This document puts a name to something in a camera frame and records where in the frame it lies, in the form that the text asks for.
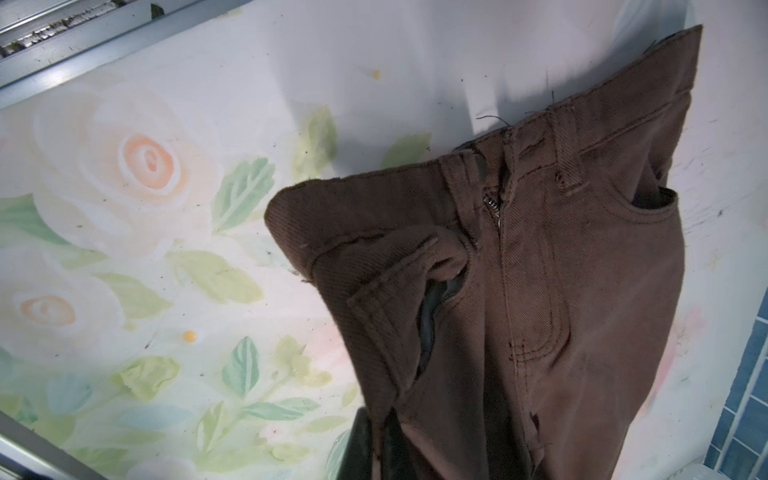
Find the brown trousers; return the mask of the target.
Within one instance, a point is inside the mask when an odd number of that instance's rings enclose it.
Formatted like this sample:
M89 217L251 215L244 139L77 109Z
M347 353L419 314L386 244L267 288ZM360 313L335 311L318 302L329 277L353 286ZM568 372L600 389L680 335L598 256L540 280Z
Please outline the brown trousers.
M703 29L421 164L280 191L382 428L380 479L609 479L684 275L667 185Z

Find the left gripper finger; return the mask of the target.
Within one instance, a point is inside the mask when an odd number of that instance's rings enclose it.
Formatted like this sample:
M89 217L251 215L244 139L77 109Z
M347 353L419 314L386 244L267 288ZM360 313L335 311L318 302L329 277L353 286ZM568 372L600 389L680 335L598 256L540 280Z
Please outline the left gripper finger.
M357 410L337 475L341 480L379 480L382 428L366 407Z

